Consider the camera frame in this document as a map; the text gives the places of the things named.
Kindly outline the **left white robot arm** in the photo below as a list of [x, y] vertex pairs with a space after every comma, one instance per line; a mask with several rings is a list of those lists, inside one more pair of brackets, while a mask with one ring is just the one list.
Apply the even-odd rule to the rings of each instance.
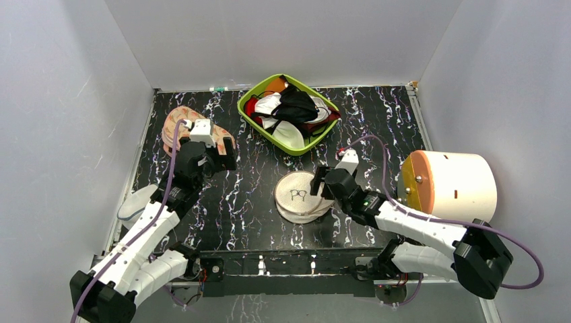
[[130, 322], [138, 306], [171, 280], [198, 277], [201, 262], [189, 247], [173, 246], [155, 260], [149, 256], [196, 204], [206, 179], [236, 169], [232, 138], [222, 143], [224, 153], [203, 141], [187, 141], [172, 152], [168, 173], [123, 239], [88, 273], [71, 278], [72, 322]]

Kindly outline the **white mesh laundry bag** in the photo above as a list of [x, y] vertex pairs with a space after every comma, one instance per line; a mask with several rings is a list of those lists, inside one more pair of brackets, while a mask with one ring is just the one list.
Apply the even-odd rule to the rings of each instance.
[[306, 224], [325, 215], [334, 201], [321, 196], [322, 188], [311, 195], [311, 181], [314, 174], [307, 171], [295, 171], [281, 178], [274, 188], [277, 212], [294, 224]]

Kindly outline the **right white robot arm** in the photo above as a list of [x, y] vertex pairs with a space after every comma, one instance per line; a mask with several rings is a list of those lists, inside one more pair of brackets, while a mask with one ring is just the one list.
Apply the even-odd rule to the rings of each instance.
[[389, 279], [401, 273], [426, 273], [460, 283], [483, 298], [495, 298], [513, 262], [497, 231], [485, 221], [444, 221], [405, 207], [389, 196], [362, 189], [347, 170], [319, 166], [310, 194], [335, 201], [360, 225], [393, 232], [415, 241], [391, 242], [378, 256]]

